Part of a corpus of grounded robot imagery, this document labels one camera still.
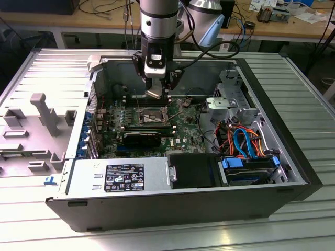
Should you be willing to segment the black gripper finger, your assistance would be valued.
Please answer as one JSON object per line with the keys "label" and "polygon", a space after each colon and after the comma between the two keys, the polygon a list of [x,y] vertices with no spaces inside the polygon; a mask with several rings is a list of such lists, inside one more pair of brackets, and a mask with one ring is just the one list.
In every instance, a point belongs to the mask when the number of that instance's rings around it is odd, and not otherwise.
{"label": "black gripper finger", "polygon": [[173,90],[181,80],[183,76],[183,70],[167,71],[163,79],[161,79],[162,85],[162,98],[166,98],[169,91]]}
{"label": "black gripper finger", "polygon": [[137,75],[140,76],[142,78],[142,81],[144,82],[145,90],[148,90],[148,83],[144,73],[144,62],[141,51],[137,51],[132,55],[132,62]]}

